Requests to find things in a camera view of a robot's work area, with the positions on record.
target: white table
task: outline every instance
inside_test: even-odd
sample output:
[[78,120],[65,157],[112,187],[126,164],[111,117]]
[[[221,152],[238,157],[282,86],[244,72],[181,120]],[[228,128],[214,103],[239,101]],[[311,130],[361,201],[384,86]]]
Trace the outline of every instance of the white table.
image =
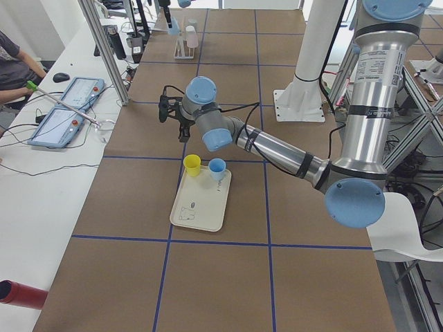
[[[120,30],[124,20],[103,20],[103,24],[117,24]],[[94,42],[86,25],[78,31],[54,64],[40,87],[45,91],[63,91],[70,81],[54,83],[55,73],[65,72],[75,76],[99,77],[106,86],[111,80],[101,57],[94,57]],[[127,48],[128,60],[131,61]],[[122,73],[127,62],[117,60]],[[47,113],[54,103],[42,97],[27,104],[11,124],[35,123],[35,110]],[[107,89],[93,107],[97,119],[116,120],[120,103],[115,89]],[[69,146],[83,142],[89,123]],[[12,129],[18,139],[30,137],[36,127]],[[16,140],[6,132],[0,146]],[[65,165],[97,165],[103,155],[105,144],[100,142],[93,129],[83,146],[75,149],[51,150],[16,144],[0,147],[2,164],[13,169],[35,174]],[[73,227],[77,221],[91,182],[95,167],[63,169],[41,176],[27,176],[0,167],[0,280],[10,279],[48,290],[66,249]],[[0,330],[2,332],[32,331],[40,311],[0,304]]]

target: white pillar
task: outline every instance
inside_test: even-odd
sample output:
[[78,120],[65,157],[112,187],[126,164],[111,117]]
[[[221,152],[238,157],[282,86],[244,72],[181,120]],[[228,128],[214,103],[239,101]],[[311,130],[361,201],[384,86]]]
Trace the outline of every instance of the white pillar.
[[[344,3],[345,0],[314,0],[296,75],[285,90],[274,91],[277,121],[325,121],[317,78],[320,77]],[[313,82],[304,82],[296,76]]]

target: chair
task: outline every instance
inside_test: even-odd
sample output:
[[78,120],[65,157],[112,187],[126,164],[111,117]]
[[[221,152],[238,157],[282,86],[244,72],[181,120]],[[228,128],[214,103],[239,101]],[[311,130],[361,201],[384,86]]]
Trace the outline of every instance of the chair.
[[386,207],[381,218],[367,227],[377,261],[414,261],[398,282],[419,261],[443,261],[443,248],[427,250],[420,239],[414,209],[407,197],[385,192]]

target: brown tabletop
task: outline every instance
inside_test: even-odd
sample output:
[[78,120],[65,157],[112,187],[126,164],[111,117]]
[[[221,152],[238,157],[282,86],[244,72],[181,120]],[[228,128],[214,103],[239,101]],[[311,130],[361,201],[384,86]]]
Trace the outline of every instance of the brown tabletop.
[[[201,46],[174,60],[175,38],[152,35],[34,331],[395,331],[364,229],[334,222],[308,182],[235,146],[210,153],[194,127],[183,145],[178,122],[158,120],[163,85],[206,75],[222,108],[260,101],[250,124],[326,158],[333,116],[281,123],[273,110],[273,90],[293,77],[301,11],[173,15],[197,19]],[[337,136],[333,157],[340,148]],[[232,172],[219,232],[170,224],[187,154]]]

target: metal base plate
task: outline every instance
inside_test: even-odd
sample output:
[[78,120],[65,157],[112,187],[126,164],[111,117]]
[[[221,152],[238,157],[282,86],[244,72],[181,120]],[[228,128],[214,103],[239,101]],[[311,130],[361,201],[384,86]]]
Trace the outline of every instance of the metal base plate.
[[274,90],[274,105],[275,105],[275,117],[278,122],[324,122],[325,116],[323,115],[322,108],[308,109],[305,114],[297,114],[293,109],[289,107],[276,106],[278,98],[282,95],[284,90]]
[[[425,69],[428,65],[429,61],[424,60],[411,60],[410,64],[414,67],[415,71],[421,71]],[[429,75],[426,71],[421,72],[420,76],[422,76],[425,80],[428,80],[432,84],[443,84],[443,78],[435,78],[432,75]]]

